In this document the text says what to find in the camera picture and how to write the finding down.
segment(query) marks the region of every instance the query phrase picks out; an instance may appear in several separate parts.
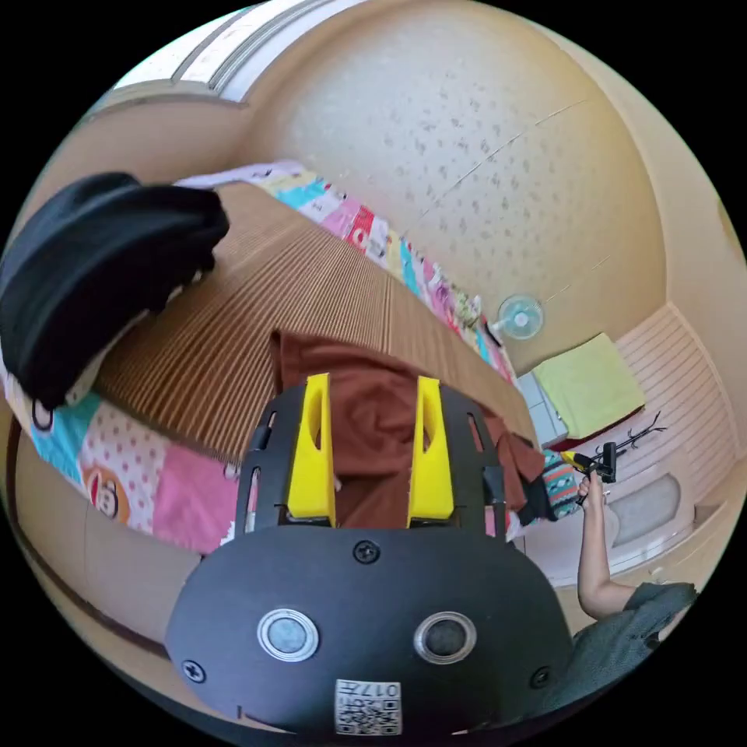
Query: person's hand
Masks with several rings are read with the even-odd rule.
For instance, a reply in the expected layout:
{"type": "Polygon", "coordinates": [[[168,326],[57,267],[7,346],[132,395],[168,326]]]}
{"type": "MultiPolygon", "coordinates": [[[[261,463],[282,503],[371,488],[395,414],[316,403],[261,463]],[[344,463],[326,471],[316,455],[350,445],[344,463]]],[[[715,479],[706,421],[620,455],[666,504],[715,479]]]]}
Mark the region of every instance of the person's hand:
{"type": "Polygon", "coordinates": [[[592,509],[601,511],[605,505],[605,493],[601,486],[601,480],[596,472],[592,472],[590,477],[584,477],[578,486],[578,495],[586,500],[581,504],[584,511],[592,509]]]}

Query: green towel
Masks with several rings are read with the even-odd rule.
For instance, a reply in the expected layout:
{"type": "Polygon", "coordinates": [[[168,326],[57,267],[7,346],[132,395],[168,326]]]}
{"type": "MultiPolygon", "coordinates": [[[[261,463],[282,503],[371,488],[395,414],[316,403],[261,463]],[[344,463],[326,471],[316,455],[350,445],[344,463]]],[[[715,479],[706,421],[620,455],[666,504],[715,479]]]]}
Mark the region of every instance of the green towel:
{"type": "Polygon", "coordinates": [[[638,382],[604,333],[540,363],[534,374],[569,438],[586,438],[646,404],[638,382]]]}

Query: qr code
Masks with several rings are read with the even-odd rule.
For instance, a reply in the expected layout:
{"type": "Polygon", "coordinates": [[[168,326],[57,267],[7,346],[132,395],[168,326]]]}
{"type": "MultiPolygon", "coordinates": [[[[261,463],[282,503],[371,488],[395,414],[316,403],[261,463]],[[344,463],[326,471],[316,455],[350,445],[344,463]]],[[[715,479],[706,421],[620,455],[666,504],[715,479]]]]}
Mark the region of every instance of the qr code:
{"type": "Polygon", "coordinates": [[[335,730],[357,736],[402,733],[402,689],[399,682],[339,679],[335,687],[335,730]]]}

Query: screw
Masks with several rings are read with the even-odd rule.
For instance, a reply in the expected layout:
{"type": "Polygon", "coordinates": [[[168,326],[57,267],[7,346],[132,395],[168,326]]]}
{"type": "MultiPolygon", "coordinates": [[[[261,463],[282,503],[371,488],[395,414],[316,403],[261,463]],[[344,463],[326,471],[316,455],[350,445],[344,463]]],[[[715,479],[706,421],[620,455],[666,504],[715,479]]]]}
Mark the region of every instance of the screw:
{"type": "Polygon", "coordinates": [[[196,685],[201,685],[205,681],[205,670],[196,661],[190,659],[182,661],[181,671],[196,685]]]}
{"type": "Polygon", "coordinates": [[[540,667],[529,679],[529,686],[533,690],[539,690],[550,680],[550,667],[540,667]]]}
{"type": "Polygon", "coordinates": [[[363,565],[369,565],[379,560],[381,551],[375,542],[371,542],[369,539],[362,539],[352,549],[352,556],[363,565]]]}

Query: window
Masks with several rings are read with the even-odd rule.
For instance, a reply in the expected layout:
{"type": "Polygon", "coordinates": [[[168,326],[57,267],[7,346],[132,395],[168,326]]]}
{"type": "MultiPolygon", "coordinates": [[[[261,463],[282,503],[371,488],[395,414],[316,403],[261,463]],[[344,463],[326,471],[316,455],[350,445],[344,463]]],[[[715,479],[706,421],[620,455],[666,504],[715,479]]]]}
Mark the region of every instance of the window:
{"type": "Polygon", "coordinates": [[[208,84],[220,66],[258,29],[296,7],[315,5],[310,0],[268,0],[224,29],[189,65],[181,80],[208,84]]]}
{"type": "Polygon", "coordinates": [[[240,11],[237,10],[216,18],[213,21],[208,21],[198,29],[194,29],[167,44],[165,47],[162,47],[157,52],[151,54],[146,60],[143,60],[139,65],[136,65],[114,88],[123,88],[124,86],[132,86],[136,83],[172,78],[182,63],[202,42],[238,13],[240,11]]]}

